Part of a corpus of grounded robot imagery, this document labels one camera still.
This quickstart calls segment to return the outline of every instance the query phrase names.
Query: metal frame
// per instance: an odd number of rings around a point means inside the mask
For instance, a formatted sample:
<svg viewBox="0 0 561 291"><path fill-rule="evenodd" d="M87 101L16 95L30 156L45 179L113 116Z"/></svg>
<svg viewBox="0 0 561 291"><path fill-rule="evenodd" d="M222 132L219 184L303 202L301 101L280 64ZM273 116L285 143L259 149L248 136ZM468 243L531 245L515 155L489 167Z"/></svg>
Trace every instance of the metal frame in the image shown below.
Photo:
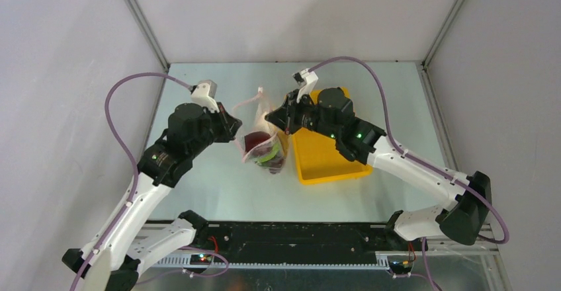
<svg viewBox="0 0 561 291"><path fill-rule="evenodd" d="M454 4L450 8L450 11L448 12L448 15L444 19L444 23L440 27L440 30L438 31L438 34L437 34L436 38L434 39L429 51L427 52L427 55L425 56L425 59L423 60L423 65L425 66L425 68L428 67L428 65L433 61L433 58L435 57L435 54L437 53L438 49L440 48L440 45L442 44L442 41L446 37L446 34L448 34L448 31L450 30L450 27L452 26L453 22L458 17L458 13L460 12L462 7L464 6L465 2L466 2L466 0L454 0Z"/></svg>
<svg viewBox="0 0 561 291"><path fill-rule="evenodd" d="M138 4L137 0L124 0L127 4L127 7L130 9L132 16L134 17L135 21L138 24L139 29L141 30L142 34L146 38L150 48L154 52L158 62L162 66L162 69L165 72L169 70L169 62L165 57L161 46L159 45L153 30L150 28L150 25L144 16L140 5ZM429 74L427 72L427 68L430 66L435 54L438 52L443 40L446 38L453 22L457 19L457 16L462 9L463 5L465 4L466 0L454 0L454 3L448 12L442 26L440 27L434 41L431 44L427 54L425 55L424 59L417 62L417 70L419 72L419 77L421 79L421 84L425 93L425 98L427 100L427 104L429 106L429 110L431 113L431 118L433 121L433 125L436 129L437 137L439 140L439 145L441 147L441 151L443 157L445 158L445 163L447 166L458 170L458 161L456 156L454 155L453 145L449 138L449 133L447 126L445 124L445 118L443 113L439 107L437 102L436 93L434 87L431 83ZM159 92L157 105L159 104L159 99L161 98L161 93L163 91L163 85L165 84L165 80L163 81L161 90ZM146 224L141 232L138 233L137 239L141 238L144 234L146 234L147 230L154 229L153 227L157 225L155 224ZM485 231L487 235L492 236L491 227L487 224L484 225L482 231ZM501 256L499 254L499 250L497 245L493 243L488 243L485 241L478 241L474 246L464 246L459 245L449 239L429 239L429 250L427 254L430 256L446 256L446 255L479 255L482 260L482 266L487 268L486 270L486 278L490 287L491 291L495 290L512 290L510 282L508 280ZM395 256L395 255L405 255L403 252L395 252L395 251L387 251L387 252L380 252L379 255L381 257L386 258L387 256ZM178 255L172 254L170 257L177 257Z"/></svg>
<svg viewBox="0 0 561 291"><path fill-rule="evenodd" d="M134 18L136 23L138 23L138 28L140 29L140 31L148 41L148 44L150 45L150 48L154 52L154 55L156 56L162 69L165 72L167 72L169 70L169 62L167 61L167 58L165 58L163 50L161 49L157 41L157 38L154 35L154 32L150 28L150 25L148 24L146 17L142 13L138 1L137 0L124 0L124 1L126 3L126 6L130 9L130 12L132 13L132 17Z"/></svg>

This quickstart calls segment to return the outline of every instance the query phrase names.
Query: plastic bag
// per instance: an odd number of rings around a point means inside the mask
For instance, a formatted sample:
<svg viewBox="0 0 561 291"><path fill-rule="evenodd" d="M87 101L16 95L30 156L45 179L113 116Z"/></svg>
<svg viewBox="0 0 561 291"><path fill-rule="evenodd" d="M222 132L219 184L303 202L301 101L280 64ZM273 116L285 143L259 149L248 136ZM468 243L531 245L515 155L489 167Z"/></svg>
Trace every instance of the plastic bag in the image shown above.
<svg viewBox="0 0 561 291"><path fill-rule="evenodd" d="M242 117L242 122L248 122L247 117L255 113L253 125L249 129L247 125L243 125L237 131L234 140L241 151L241 161L254 162L257 166L269 170L271 174L277 174L284 167L288 155L288 136L265 120L265 115L272 109L270 101L263 93L263 88L260 87L255 97L233 107L232 116Z"/></svg>

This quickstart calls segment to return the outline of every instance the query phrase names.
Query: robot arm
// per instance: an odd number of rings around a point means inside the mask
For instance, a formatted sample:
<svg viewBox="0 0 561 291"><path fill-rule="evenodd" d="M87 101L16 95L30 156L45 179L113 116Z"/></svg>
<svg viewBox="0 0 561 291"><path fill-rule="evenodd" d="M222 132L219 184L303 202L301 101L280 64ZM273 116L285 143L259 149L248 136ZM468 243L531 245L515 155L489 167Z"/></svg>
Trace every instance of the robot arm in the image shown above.
<svg viewBox="0 0 561 291"><path fill-rule="evenodd" d="M69 249L63 262L78 272L88 262L82 278L98 257L110 251L110 271L106 290L131 290L138 277L154 263L193 242L196 220L182 213L172 224L131 245L154 208L166 197L181 177L193 167L193 159L214 142L232 141L241 121L230 116L214 100L216 84L202 81L193 89L194 103L180 104L168 118L156 142L138 162L138 183L134 179L121 201L95 237L81 249Z"/></svg>
<svg viewBox="0 0 561 291"><path fill-rule="evenodd" d="M283 105L265 119L293 134L301 128L335 140L335 148L349 161L359 161L389 172L431 194L438 205L414 212L398 211L388 222L388 231L411 241L419 237L446 235L465 245L473 245L489 210L456 184L468 185L490 201L490 180L476 172L468 176L447 168L436 173L426 161L411 152L370 122L357 118L353 102L341 89L324 89L314 104L309 96L318 78L307 69L294 75L301 85L287 94ZM452 175L452 180L444 175Z"/></svg>

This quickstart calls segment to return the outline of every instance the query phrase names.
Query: purple cable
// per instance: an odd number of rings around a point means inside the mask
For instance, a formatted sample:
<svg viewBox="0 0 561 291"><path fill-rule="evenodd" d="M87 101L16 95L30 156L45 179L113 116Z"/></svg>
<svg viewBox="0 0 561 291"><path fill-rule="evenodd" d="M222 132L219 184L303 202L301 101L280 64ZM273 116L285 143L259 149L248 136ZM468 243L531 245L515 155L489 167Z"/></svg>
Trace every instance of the purple cable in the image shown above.
<svg viewBox="0 0 561 291"><path fill-rule="evenodd" d="M136 160L134 159L134 156L132 155L132 153L130 152L130 150L126 146L126 144L124 144L123 140L119 136L119 133L115 129L115 125L113 124L113 121L111 120L111 114L109 113L109 101L111 100L111 97L113 96L113 93L117 90L117 88L119 88L119 86L126 83L127 81L130 81L132 79L139 78L139 77L152 77L152 76L164 77L166 79L172 80L172 81L180 84L181 86L187 88L188 90L191 90L191 88L192 88L191 85L189 85L189 84L187 84L183 81L180 81L179 79L177 79L175 77L172 77L168 74L164 74L164 73L139 73L139 74L129 75L129 76L125 77L124 79L121 79L120 81L118 81L115 85L113 85L113 87L111 87L111 89L109 90L109 93L107 94L107 97L105 97L105 118L107 119L107 124L109 125L109 129L111 130L111 133L113 133L113 136L115 137L115 139L117 140L117 142L119 143L121 148L124 150L128 160L130 161L130 164L132 166L132 172L133 172L133 174L132 174L132 178L133 178L132 179L132 188L130 189L130 193L127 196L127 202L132 202L132 199L134 197L134 193L136 192L136 187L138 186L138 168L136 166ZM113 220L111 221L109 226L107 226L107 229L101 234L97 243L93 246L93 248L91 249L91 251L88 254L88 256L86 257L86 259L84 259L84 263L78 269L78 272L76 273L76 276L74 277L74 281L72 281L72 285L70 286L70 291L75 291L76 290L76 286L78 285L78 282L80 281L80 277L82 276L82 273L84 272L84 270L86 269L90 260L94 256L93 250L98 249L103 244L103 242L105 241L107 236L111 233L111 231L113 230L113 228L115 227L115 225L119 221L119 219L121 219L121 217L124 214L126 209L127 209L126 205L123 205L121 207L121 209L119 210L119 212L117 213L117 215L115 215L115 217L113 218Z"/></svg>
<svg viewBox="0 0 561 291"><path fill-rule="evenodd" d="M212 278L213 276L220 276L221 274L226 273L226 271L228 271L228 269L230 268L230 263L228 262L228 260L226 260L226 258L224 258L224 256L222 256L218 253L215 253L213 251L203 250L203 249L199 249L199 248L195 248L195 247L189 247L189 246L179 248L179 250L193 250L193 251L196 251L197 253L204 253L205 255L212 255L213 257L220 258L220 260L222 260L226 264L226 267L224 268L224 270L220 271L219 273L214 273L214 274L200 274L200 273L191 272L187 269L169 270L169 271L165 271L163 273L157 274L157 275L155 275L155 276L153 276L153 277L151 277L147 280L141 281L141 282L137 283L136 285L149 283L149 282L157 280L157 279L159 279L163 276L167 276L168 274L174 274L174 273L184 273L184 274L189 273L189 275L192 274L193 276L199 276L201 278Z"/></svg>
<svg viewBox="0 0 561 291"><path fill-rule="evenodd" d="M418 274L418 273L411 273L411 275L408 274L395 274L392 269L390 269L389 271L386 271L388 274L390 274L391 276L396 276L396 278L411 278L412 276L418 276L420 278L425 279L428 283L430 283L429 279L426 276L423 276L422 274ZM443 291L442 288L436 283L434 282L434 285L431 284L431 286L433 288L436 288L438 291Z"/></svg>
<svg viewBox="0 0 561 291"><path fill-rule="evenodd" d="M390 142L394 146L394 148L396 148L396 151L400 155L403 155L404 151L401 149L399 144L394 139L393 134L392 134L392 130L390 129L390 117L389 117L389 114L388 114L388 105L386 103L386 94L384 93L384 89L382 88L382 83L380 82L378 76L376 76L376 73L372 70L372 68L370 66L368 66L368 64L359 60L358 58L352 58L350 56L337 56L335 58L330 58L328 60L325 60L325 61L319 63L318 65L315 65L314 67L311 67L308 71L309 72L315 71L322 66L325 66L329 63L333 63L333 62L340 61L340 60L347 60L347 61L352 61L352 62L356 62L356 63L361 64L364 68L367 69L367 71L374 78L374 81L376 82L376 86L378 86L378 90L380 91L380 97L382 97L382 108L384 109L384 121L386 122L386 130L388 132L388 139L390 140ZM454 179L454 177L452 175L446 173L445 171L440 170L438 167L436 167L436 166L434 166L434 165L432 165L428 162L425 162L422 159L420 159L420 158L418 158L418 157L416 157L416 156L414 156L410 153L406 153L404 155L404 157L407 157L408 159L417 163L418 165L420 165L420 166L422 166L426 169L429 169L432 172L444 177L446 180L451 181L451 180ZM483 205L485 205L485 207L493 214L493 216L495 216L495 218L499 222L499 225L501 226L501 229L504 233L504 238L501 239L501 240L485 237L485 236L482 236L482 235L478 235L478 237L483 239L483 240L492 242L492 243L497 243L497 244L507 243L510 239L510 233L509 233L509 230L507 228L507 224L505 223L503 218L499 215L499 212L491 205L491 203L489 203L489 201L487 201L481 194L479 194L473 188L470 188L467 184L463 183L462 181L454 180L454 184L459 185L463 189L467 190L470 194L475 196L478 200L480 200L481 203L483 203Z"/></svg>
<svg viewBox="0 0 561 291"><path fill-rule="evenodd" d="M427 238L423 237L423 240L421 240L421 254L423 255L423 262L425 263L425 271L427 271L427 279L429 280L429 283L431 284L431 287L434 290L438 286L438 284L433 280L433 276L431 275L431 270L429 269L429 259L427 259L427 253L425 250L426 244L427 244Z"/></svg>

